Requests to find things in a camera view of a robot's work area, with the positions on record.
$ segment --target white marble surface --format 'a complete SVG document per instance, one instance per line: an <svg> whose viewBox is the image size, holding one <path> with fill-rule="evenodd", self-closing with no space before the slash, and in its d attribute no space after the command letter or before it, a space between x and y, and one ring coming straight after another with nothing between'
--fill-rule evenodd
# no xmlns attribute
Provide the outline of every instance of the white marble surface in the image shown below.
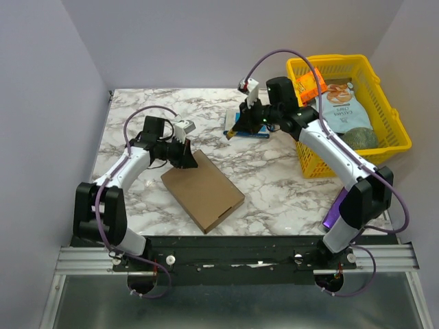
<svg viewBox="0 0 439 329"><path fill-rule="evenodd" d="M262 92L262 101L268 99ZM116 90L99 148L93 179L105 174L123 151L122 126L135 110L162 105L175 110L197 129L188 136L193 151L201 149L246 196L244 204L208 235L322 234L318 226L342 185L337 178L304 179L292 138L276 132L267 140L223 135L224 116L244 96L233 89ZM133 118L132 138L141 131L146 114ZM171 168L147 170L125 192L128 226L144 235L202 235L200 229L163 186L160 176ZM388 226L380 218L373 222Z"/></svg>

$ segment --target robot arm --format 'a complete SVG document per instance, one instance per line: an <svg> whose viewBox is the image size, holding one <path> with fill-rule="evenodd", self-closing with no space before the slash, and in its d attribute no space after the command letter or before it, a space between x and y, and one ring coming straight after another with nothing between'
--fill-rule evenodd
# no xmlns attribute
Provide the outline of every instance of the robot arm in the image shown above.
<svg viewBox="0 0 439 329"><path fill-rule="evenodd" d="M195 129L193 122L186 120L175 124L174 136L170 141L170 137L162 137L164 127L164 119L146 117L142 132L130 141L130 154L125 148L122 157L105 175L93 183L83 182L77 187L73 217L74 235L102 242L95 214L96 194L105 181L111 178L111 173L121 166L117 175L106 183L98 211L103 220L106 238L113 247L136 256L146 252L146 238L128 228L123 192L126 192L156 159L167 160L175 168L198 167L191 153L191 142L186 138L186 134Z"/></svg>
<svg viewBox="0 0 439 329"><path fill-rule="evenodd" d="M254 80L251 83L241 82L238 86L238 90L249 96L239 106L240 117L227 133L227 138L232 138L236 132L256 133L263 125L279 125L282 131L316 152L337 173L348 195L340 205L341 218L318 244L318 258L323 261L331 259L345 250L371 219L390 207L391 192L364 168L375 171L390 184L393 183L393 174L387 167L378 170L334 135L348 152L362 161L361 166L354 163L328 138L318 120L318 113L311 106L299 108L294 87L288 78L277 77L267 81L269 105L262 105L258 89Z"/></svg>

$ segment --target gray floor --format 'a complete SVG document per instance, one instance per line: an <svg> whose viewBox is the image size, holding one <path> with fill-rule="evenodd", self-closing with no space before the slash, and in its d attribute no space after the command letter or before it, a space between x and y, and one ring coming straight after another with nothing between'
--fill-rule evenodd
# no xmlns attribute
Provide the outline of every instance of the gray floor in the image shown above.
<svg viewBox="0 0 439 329"><path fill-rule="evenodd" d="M342 291L370 274L350 274ZM130 296L123 276L67 279L55 328L422 328L404 273L380 273L358 297L314 286L174 287L161 300Z"/></svg>

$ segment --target wall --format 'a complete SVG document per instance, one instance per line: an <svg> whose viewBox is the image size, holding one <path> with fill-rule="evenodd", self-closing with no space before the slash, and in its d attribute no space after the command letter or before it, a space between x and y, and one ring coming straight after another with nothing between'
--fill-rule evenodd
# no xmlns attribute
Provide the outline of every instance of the wall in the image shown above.
<svg viewBox="0 0 439 329"><path fill-rule="evenodd" d="M37 328L108 92L59 0L0 10L0 327Z"/></svg>
<svg viewBox="0 0 439 329"><path fill-rule="evenodd" d="M412 241L430 314L439 326L438 121L439 2L405 0L371 58L390 103L398 109L413 148L389 163L396 187L408 203L412 222L404 241ZM392 220L400 225L394 202Z"/></svg>
<svg viewBox="0 0 439 329"><path fill-rule="evenodd" d="M263 54L371 56L402 0L62 0L112 88L236 87ZM285 75L288 55L255 78Z"/></svg>

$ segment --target purple object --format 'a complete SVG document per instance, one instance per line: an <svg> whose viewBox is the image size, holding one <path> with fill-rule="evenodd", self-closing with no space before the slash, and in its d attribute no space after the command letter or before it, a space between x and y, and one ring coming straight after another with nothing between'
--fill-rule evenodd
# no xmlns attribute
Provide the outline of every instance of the purple object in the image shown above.
<svg viewBox="0 0 439 329"><path fill-rule="evenodd" d="M338 208L340 207L340 204L347 194L348 191L345 188L342 188L338 196L335 198L335 201L329 209L327 215L324 217L322 225L328 230L330 230L334 226L335 222L340 217L340 211L338 210Z"/></svg>

